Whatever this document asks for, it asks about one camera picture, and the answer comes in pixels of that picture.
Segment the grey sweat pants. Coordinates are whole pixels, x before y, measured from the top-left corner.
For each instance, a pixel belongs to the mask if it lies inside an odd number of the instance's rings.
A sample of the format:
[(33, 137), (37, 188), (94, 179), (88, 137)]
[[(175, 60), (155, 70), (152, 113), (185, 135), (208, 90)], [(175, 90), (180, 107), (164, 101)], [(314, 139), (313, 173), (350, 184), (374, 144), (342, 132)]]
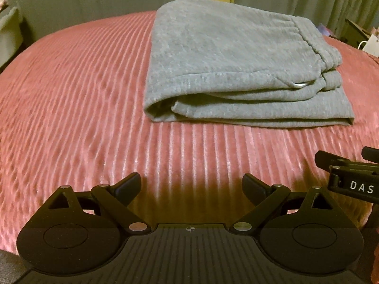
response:
[(349, 126), (341, 63), (304, 17), (176, 0), (156, 13), (143, 109), (155, 122)]

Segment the pink ribbed bed blanket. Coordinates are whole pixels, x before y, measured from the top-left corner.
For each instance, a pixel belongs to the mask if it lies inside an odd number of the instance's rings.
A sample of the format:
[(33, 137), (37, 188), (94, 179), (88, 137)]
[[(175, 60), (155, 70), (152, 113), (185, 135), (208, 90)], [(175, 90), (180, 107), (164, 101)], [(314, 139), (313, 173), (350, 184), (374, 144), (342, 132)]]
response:
[(231, 224), (252, 209), (241, 179), (251, 173), (294, 191), (325, 185), (314, 163), (325, 150), (361, 159), (378, 146), (378, 60), (334, 39), (355, 113), (352, 126), (264, 129), (157, 123), (143, 112), (154, 12), (52, 33), (1, 74), (1, 249), (61, 185), (89, 191), (142, 177), (130, 209), (158, 222)]

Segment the white paper bag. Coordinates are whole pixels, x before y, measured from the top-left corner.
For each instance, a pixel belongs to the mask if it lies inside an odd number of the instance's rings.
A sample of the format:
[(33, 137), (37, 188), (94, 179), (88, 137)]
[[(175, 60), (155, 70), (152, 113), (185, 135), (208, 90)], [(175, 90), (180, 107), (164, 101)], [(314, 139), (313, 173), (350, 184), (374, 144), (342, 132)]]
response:
[(371, 36), (368, 40), (363, 40), (359, 43), (358, 49), (373, 55), (374, 57), (379, 56), (379, 39), (378, 39), (378, 28), (373, 28), (371, 31)]

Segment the dark bedside furniture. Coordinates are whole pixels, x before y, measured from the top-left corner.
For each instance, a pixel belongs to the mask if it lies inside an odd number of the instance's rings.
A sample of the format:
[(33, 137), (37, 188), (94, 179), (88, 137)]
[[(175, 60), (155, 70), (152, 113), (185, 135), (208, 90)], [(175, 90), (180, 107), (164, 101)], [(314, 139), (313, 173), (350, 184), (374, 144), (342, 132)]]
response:
[(339, 40), (354, 48), (358, 48), (358, 45), (362, 41), (368, 41), (369, 37), (369, 34), (358, 24), (346, 19)]

